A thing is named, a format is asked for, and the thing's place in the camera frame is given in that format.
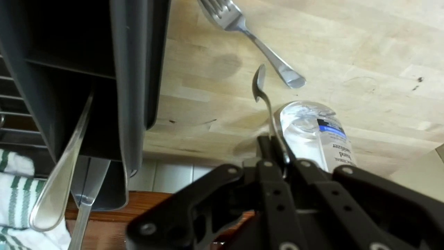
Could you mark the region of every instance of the fork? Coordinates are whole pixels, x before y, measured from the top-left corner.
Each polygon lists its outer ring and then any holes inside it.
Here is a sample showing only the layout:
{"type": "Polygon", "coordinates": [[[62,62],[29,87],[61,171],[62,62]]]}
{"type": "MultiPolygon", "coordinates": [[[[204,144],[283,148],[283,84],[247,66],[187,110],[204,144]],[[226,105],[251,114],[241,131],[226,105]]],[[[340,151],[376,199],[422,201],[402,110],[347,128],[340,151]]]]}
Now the fork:
{"type": "Polygon", "coordinates": [[[207,19],[223,31],[237,31],[250,38],[250,41],[265,55],[268,62],[273,66],[283,82],[291,88],[298,89],[305,85],[305,78],[295,73],[283,59],[280,59],[272,49],[262,44],[247,28],[247,21],[240,9],[232,0],[198,0],[207,19]]]}

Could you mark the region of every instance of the metal utensil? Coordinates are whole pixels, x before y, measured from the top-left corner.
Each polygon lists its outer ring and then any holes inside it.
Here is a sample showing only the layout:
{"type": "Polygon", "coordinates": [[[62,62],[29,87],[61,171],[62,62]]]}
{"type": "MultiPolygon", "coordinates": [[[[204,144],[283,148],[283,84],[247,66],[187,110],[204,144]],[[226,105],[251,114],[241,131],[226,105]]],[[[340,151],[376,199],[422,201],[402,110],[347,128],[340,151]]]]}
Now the metal utensil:
{"type": "Polygon", "coordinates": [[[83,237],[86,232],[89,214],[91,213],[93,205],[98,196],[101,185],[107,177],[111,162],[104,159],[90,159],[89,164],[80,164],[78,167],[87,167],[87,171],[79,170],[86,177],[73,180],[73,182],[85,184],[80,194],[73,194],[78,205],[80,206],[79,214],[73,227],[72,241],[69,244],[69,250],[82,249],[83,237]]]}
{"type": "Polygon", "coordinates": [[[252,35],[245,23],[245,17],[232,0],[198,0],[207,19],[223,31],[237,31],[250,38],[250,41],[265,55],[283,82],[293,89],[302,88],[305,78],[295,73],[272,49],[252,35]]]}
{"type": "Polygon", "coordinates": [[[288,164],[290,163],[290,153],[288,153],[288,149],[287,146],[284,145],[280,134],[277,134],[277,126],[276,126],[276,121],[275,121],[275,116],[273,116],[273,110],[272,110],[272,105],[266,96],[266,94],[262,91],[264,89],[264,85],[265,85],[265,66],[262,64],[254,74],[254,78],[252,78],[252,96],[255,99],[255,102],[259,102],[259,99],[262,99],[266,105],[266,109],[268,109],[268,116],[269,116],[269,130],[270,130],[270,134],[273,134],[273,137],[276,137],[277,142],[279,142],[279,146],[280,146],[280,151],[283,153],[283,163],[284,164],[288,164]]]}
{"type": "Polygon", "coordinates": [[[65,214],[75,164],[89,124],[93,96],[91,91],[66,149],[29,214],[29,227],[35,231],[53,230],[65,214]]]}

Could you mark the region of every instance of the bottle label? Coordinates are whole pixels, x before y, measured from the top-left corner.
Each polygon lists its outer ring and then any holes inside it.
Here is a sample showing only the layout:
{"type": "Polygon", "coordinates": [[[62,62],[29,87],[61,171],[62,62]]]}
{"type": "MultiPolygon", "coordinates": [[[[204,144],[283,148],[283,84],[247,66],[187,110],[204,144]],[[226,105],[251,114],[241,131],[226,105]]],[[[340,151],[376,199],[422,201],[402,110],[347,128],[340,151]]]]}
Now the bottle label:
{"type": "Polygon", "coordinates": [[[325,120],[318,120],[318,126],[323,157],[329,169],[327,171],[333,173],[336,167],[344,164],[355,166],[355,159],[351,153],[344,130],[325,120]]]}

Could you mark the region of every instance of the dish rack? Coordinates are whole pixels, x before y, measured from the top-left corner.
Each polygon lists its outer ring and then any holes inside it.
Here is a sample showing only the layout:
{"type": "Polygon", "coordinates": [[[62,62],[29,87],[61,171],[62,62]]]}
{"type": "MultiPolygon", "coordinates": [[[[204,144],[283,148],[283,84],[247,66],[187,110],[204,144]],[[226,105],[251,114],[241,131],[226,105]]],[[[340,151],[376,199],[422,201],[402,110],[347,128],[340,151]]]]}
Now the dish rack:
{"type": "Polygon", "coordinates": [[[128,202],[157,116],[169,0],[0,0],[0,149],[47,178],[94,88],[80,157],[111,160],[93,210],[128,202]]]}

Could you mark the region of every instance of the white towel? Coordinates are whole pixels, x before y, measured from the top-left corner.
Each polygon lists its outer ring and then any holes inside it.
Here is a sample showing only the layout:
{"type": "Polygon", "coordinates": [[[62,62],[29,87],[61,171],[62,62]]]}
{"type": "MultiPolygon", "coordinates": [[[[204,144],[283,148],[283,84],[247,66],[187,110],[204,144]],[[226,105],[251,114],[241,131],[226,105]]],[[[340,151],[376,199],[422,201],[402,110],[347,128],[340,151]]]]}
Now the white towel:
{"type": "Polygon", "coordinates": [[[71,238],[65,220],[47,232],[28,228],[30,209],[44,187],[43,180],[30,178],[35,173],[32,160],[0,151],[0,171],[0,250],[68,249],[71,238]]]}

